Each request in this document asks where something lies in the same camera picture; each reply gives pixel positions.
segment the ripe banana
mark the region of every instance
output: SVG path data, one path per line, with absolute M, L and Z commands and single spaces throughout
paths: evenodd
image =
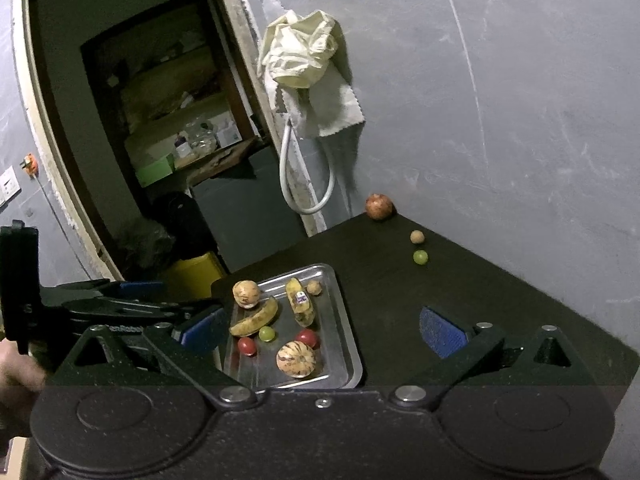
M 255 314 L 245 317 L 238 321 L 232 327 L 229 327 L 229 333 L 236 337 L 246 337 L 255 334 L 263 326 L 270 323 L 278 313 L 278 301 L 275 298 L 267 298 L 264 305 L 261 306 Z
M 311 325 L 316 318 L 316 310 L 301 283 L 296 278 L 291 278 L 285 286 L 285 291 L 298 324 L 304 327 Z

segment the finger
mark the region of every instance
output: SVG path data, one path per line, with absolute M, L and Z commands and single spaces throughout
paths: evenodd
M 9 378 L 27 387 L 32 392 L 44 388 L 46 372 L 36 359 L 18 352 L 18 345 L 8 339 L 0 342 L 0 369 Z
M 36 394 L 24 386 L 0 386 L 0 404 L 18 420 L 29 420 Z

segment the cherry tomato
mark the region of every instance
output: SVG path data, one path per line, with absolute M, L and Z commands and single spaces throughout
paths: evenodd
M 258 351 L 258 348 L 255 345 L 254 340 L 250 337 L 241 337 L 240 339 L 238 339 L 238 350 L 241 354 L 251 356 L 255 355 L 255 353 Z
M 318 346 L 318 336 L 316 333 L 310 328 L 305 328 L 302 332 L 300 332 L 296 336 L 296 341 L 300 341 L 301 343 L 305 343 L 311 348 L 315 348 Z

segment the wall socket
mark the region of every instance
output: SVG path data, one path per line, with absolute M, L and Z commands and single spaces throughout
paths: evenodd
M 18 184 L 13 166 L 0 175 L 0 189 L 2 190 L 2 203 L 20 191 L 20 184 Z

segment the metal tray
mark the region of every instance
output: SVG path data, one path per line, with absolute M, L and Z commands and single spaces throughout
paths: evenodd
M 309 327 L 316 331 L 320 339 L 320 345 L 316 349 L 318 366 L 311 376 L 302 380 L 288 377 L 276 366 L 278 350 L 302 330 L 293 317 L 285 292 L 285 285 L 291 278 L 299 279 L 303 286 L 310 280 L 318 280 L 322 285 L 322 294 L 311 297 L 316 308 L 316 320 Z M 226 348 L 225 374 L 257 392 L 266 388 L 356 387 L 362 378 L 362 362 L 334 270 L 326 264 L 317 264 L 260 282 L 258 286 L 262 291 L 261 300 L 268 296 L 278 300 L 278 315 L 271 323 L 277 332 L 277 338 L 265 343 L 256 336 L 258 353 L 247 357 L 238 351 L 238 340 L 230 337 Z M 251 313 L 252 311 L 245 311 L 236 305 L 231 323 L 236 323 Z

